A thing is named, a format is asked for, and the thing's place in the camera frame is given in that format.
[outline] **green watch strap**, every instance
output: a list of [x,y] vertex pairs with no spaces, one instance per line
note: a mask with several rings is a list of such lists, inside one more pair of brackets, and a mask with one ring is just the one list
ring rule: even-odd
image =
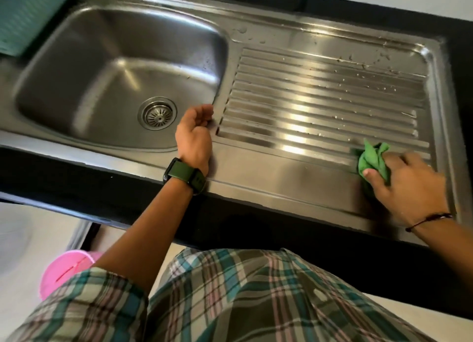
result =
[[178,178],[189,184],[196,194],[200,194],[204,190],[205,177],[199,169],[188,166],[186,163],[176,160],[174,161],[169,176]]

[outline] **stainless steel sink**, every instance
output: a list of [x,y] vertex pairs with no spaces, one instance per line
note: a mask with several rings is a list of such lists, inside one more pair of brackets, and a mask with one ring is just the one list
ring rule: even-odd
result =
[[439,41],[213,0],[81,1],[27,67],[0,59],[0,145],[160,181],[182,112],[213,102],[208,193],[421,243],[364,195],[367,138],[444,173],[473,226]]
[[212,104],[227,63],[214,26],[166,11],[74,12],[31,63],[15,96],[27,118],[85,141],[175,147],[193,104]]

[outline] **person's right arm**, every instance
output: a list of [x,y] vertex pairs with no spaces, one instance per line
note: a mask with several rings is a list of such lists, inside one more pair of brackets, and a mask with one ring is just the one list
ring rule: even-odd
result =
[[[374,169],[363,175],[373,186],[376,198],[406,227],[427,216],[450,212],[446,200],[445,178],[424,163],[416,153],[398,156],[384,153],[391,169],[391,186]],[[473,232],[451,219],[424,222],[412,229],[438,253],[473,291]]]

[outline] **pink plastic bin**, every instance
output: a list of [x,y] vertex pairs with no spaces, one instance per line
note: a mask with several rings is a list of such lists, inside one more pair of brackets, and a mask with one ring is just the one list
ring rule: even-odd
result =
[[39,297],[44,301],[59,286],[76,273],[90,268],[102,256],[102,252],[82,250],[66,251],[49,264],[39,285]]

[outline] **person's left hand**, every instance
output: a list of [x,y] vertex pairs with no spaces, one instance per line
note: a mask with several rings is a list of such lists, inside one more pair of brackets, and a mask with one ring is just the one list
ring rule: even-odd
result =
[[211,104],[189,108],[175,134],[179,158],[187,165],[200,169],[204,176],[209,173],[209,159],[212,154],[212,138],[206,128],[212,115]]

